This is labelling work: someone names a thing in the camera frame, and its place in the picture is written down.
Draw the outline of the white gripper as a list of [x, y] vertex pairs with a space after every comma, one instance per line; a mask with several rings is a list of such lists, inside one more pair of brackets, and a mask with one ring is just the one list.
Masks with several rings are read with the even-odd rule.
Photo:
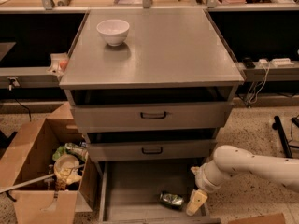
[[195, 184], [198, 190], [193, 190], [187, 204], [186, 214], [193, 216], [206, 202], [207, 194], [218, 190], [223, 183], [222, 172], [214, 162], [204, 163], [200, 167], [191, 167], [195, 176]]

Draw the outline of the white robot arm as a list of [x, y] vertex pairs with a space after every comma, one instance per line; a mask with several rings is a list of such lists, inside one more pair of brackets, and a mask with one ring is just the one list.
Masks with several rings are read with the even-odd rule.
[[233, 146], [215, 149], [213, 159], [200, 167], [193, 166], [196, 189], [192, 191], [186, 214], [193, 216], [206, 202], [207, 195], [238, 175], [249, 173], [267, 179], [286, 189], [299, 191], [299, 160], [254, 155]]

